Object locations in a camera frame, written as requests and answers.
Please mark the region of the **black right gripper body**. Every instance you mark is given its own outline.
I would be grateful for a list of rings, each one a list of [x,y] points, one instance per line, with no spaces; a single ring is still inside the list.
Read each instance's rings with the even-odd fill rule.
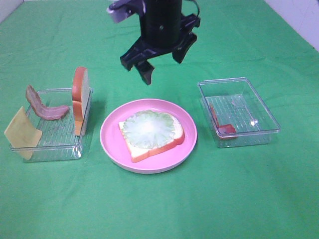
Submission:
[[[120,57],[122,65],[130,70],[138,62],[172,53],[200,26],[199,14],[183,15],[180,0],[145,0],[146,12],[140,16],[141,35]]]

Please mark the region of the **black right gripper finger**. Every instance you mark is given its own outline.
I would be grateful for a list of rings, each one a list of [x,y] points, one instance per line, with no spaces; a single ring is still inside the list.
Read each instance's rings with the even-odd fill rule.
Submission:
[[[138,62],[134,65],[137,71],[139,72],[141,79],[147,84],[152,83],[152,73],[155,69],[147,60]]]
[[[173,59],[180,64],[196,40],[197,36],[193,32],[187,34],[181,44],[172,52]]]

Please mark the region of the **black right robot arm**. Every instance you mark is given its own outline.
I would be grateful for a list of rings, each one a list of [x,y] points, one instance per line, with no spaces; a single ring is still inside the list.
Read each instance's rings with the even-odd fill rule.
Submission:
[[[135,67],[149,85],[154,67],[148,59],[171,53],[181,63],[197,40],[192,30],[200,26],[200,18],[194,13],[183,15],[180,0],[144,0],[142,6],[141,35],[120,60],[128,71]]]

